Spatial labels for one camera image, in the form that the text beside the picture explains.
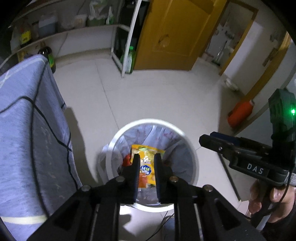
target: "oil bottle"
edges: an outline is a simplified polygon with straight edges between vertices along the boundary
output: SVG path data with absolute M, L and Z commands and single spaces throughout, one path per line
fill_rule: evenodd
M 54 73 L 56 71 L 56 65 L 52 55 L 52 49 L 48 47 L 44 41 L 41 42 L 41 49 L 38 51 L 38 54 L 42 54 L 45 58 L 47 58 L 52 73 Z

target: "plastic bottle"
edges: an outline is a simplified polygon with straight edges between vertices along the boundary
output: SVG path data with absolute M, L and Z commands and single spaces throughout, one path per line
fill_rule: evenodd
M 52 49 L 46 46 L 46 43 L 44 41 L 41 42 L 41 49 L 38 51 L 38 54 L 42 54 L 45 58 L 47 58 L 52 73 L 54 73 L 56 71 L 56 65 L 54 62 L 54 57 L 52 55 Z
M 18 29 L 20 32 L 20 47 L 23 48 L 32 43 L 31 26 L 26 19 L 20 20 L 18 23 Z
M 241 103 L 228 117 L 228 124 L 235 129 L 252 113 L 254 102 L 252 100 Z
M 123 63 L 123 55 L 120 58 L 120 62 Z M 133 46 L 129 47 L 128 59 L 126 62 L 126 73 L 131 74 L 133 72 L 133 67 L 135 66 L 136 52 Z

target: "tiled floor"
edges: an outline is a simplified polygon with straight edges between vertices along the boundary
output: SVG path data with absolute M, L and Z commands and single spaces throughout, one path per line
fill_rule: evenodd
M 106 50 L 60 58 L 54 77 L 68 106 L 65 115 L 82 183 L 100 184 L 97 156 L 121 127 L 157 118 L 176 125 L 192 141 L 200 166 L 198 186 L 211 184 L 239 206 L 217 154 L 198 142 L 212 131 L 230 133 L 226 117 L 238 101 L 215 66 L 198 59 L 190 72 L 134 71 L 122 79 Z M 145 240 L 164 216 L 126 206 L 120 213 L 122 240 Z M 160 234 L 151 240 L 160 240 Z

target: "blue blanket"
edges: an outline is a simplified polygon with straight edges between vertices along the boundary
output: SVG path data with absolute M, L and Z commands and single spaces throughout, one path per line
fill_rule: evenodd
M 0 216 L 17 241 L 81 187 L 65 109 L 41 55 L 0 77 Z

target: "screw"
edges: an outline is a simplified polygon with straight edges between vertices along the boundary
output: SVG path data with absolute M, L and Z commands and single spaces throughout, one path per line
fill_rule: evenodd
M 170 176 L 170 181 L 171 181 L 172 183 L 176 183 L 178 180 L 179 180 L 178 177 L 176 177 L 176 176 Z
M 118 176 L 118 177 L 116 178 L 116 181 L 117 181 L 118 183 L 122 183 L 122 182 L 125 181 L 125 178 L 124 178 L 123 176 Z
M 207 185 L 203 186 L 203 189 L 205 189 L 207 192 L 211 192 L 211 191 L 213 191 L 214 188 L 213 188 L 213 186 L 207 184 Z
M 82 187 L 81 187 L 81 190 L 83 191 L 83 192 L 87 192 L 87 191 L 89 191 L 91 189 L 91 187 L 89 186 L 89 185 L 83 185 Z

